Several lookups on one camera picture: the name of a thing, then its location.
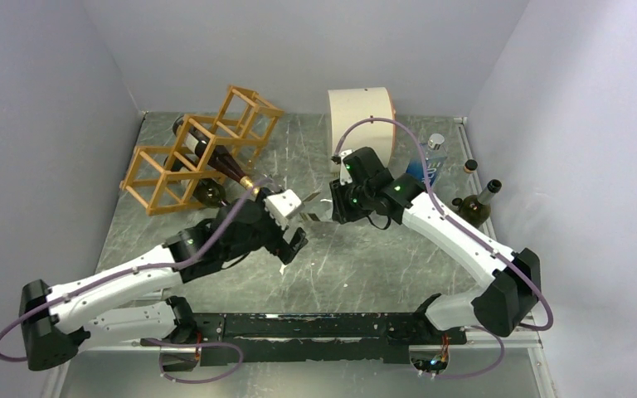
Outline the blue square glass bottle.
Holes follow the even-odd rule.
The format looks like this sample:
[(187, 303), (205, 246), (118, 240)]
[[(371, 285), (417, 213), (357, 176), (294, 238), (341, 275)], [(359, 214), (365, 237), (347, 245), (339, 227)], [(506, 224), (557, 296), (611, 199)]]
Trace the blue square glass bottle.
[(423, 169), (419, 154), (416, 153), (409, 161), (406, 173), (433, 187), (447, 159), (445, 137), (440, 133), (433, 133), (426, 141), (420, 143), (420, 148), (424, 153), (426, 168)]

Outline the clear glass bottle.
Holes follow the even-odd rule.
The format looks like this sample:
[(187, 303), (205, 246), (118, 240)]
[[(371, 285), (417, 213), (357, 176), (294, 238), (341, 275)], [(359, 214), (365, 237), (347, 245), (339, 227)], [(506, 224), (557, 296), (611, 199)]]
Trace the clear glass bottle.
[(477, 168), (478, 168), (479, 164), (476, 160), (474, 159), (468, 159), (463, 166), (463, 170), (465, 173), (467, 174), (472, 174), (474, 173)]

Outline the dark green wine bottle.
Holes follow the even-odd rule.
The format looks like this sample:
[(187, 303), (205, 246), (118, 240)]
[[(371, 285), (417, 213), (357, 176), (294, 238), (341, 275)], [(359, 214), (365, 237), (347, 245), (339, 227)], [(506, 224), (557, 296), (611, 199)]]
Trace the dark green wine bottle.
[(463, 220), (480, 228), (490, 218), (491, 202), (502, 187), (500, 180), (492, 179), (480, 193), (464, 198), (456, 197), (451, 201), (451, 206)]

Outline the dark bottle gold cap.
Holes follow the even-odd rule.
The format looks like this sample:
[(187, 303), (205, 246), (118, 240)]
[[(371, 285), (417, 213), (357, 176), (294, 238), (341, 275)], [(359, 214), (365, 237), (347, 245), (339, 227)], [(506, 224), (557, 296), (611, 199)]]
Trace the dark bottle gold cap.
[[(173, 133), (177, 135), (178, 130), (181, 127), (182, 116), (178, 117), (173, 123)], [(192, 150), (193, 154), (197, 156), (198, 160), (201, 160), (201, 157), (206, 152), (208, 143), (209, 138), (194, 126), (190, 127), (184, 139), (184, 147)], [(191, 168), (196, 168), (197, 161), (192, 160), (192, 158), (190, 158), (189, 156), (191, 155), (187, 156), (183, 154), (183, 158), (185, 158), (187, 162), (192, 164)], [(224, 145), (217, 145), (214, 147), (207, 165), (214, 168), (218, 172), (223, 173), (232, 180), (238, 182), (245, 188), (253, 187), (255, 185), (254, 182), (247, 175), (247, 173), (242, 170), (240, 164), (231, 155), (231, 152)], [(172, 170), (174, 172), (178, 172), (181, 171), (183, 168), (191, 170), (191, 168), (187, 167), (186, 163), (175, 157)]]

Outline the clear bottle dark cap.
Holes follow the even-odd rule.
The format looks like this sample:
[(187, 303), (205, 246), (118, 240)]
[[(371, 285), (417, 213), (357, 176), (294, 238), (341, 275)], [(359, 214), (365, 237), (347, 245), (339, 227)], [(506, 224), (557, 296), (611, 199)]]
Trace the clear bottle dark cap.
[(312, 192), (302, 200), (302, 203), (303, 207), (299, 216), (303, 221), (333, 221), (333, 199), (330, 192)]

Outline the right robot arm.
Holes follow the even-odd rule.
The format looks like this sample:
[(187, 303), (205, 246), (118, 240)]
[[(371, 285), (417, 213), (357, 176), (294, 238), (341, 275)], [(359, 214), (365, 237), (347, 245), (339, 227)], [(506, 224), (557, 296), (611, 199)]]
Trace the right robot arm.
[(394, 178), (374, 150), (363, 147), (333, 156), (338, 179), (330, 184), (333, 220), (345, 224), (372, 214), (405, 226), (436, 244), (475, 280), (470, 291), (427, 300), (414, 324), (416, 336), (436, 342), (451, 328), (481, 326), (509, 336), (538, 302), (540, 259), (515, 252), (463, 221), (410, 174)]

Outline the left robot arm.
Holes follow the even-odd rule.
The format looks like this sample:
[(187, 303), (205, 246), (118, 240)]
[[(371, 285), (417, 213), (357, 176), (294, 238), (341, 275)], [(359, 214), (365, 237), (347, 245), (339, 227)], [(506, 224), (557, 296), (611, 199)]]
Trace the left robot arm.
[(29, 370), (44, 371), (92, 347), (136, 338), (190, 342), (197, 322), (188, 302), (171, 297), (150, 307), (125, 304), (215, 274), (249, 253), (265, 249), (283, 264), (307, 244), (298, 229), (284, 238), (303, 209), (291, 190), (236, 200), (214, 217), (179, 231), (121, 265), (66, 284), (36, 279), (22, 288), (20, 328)]

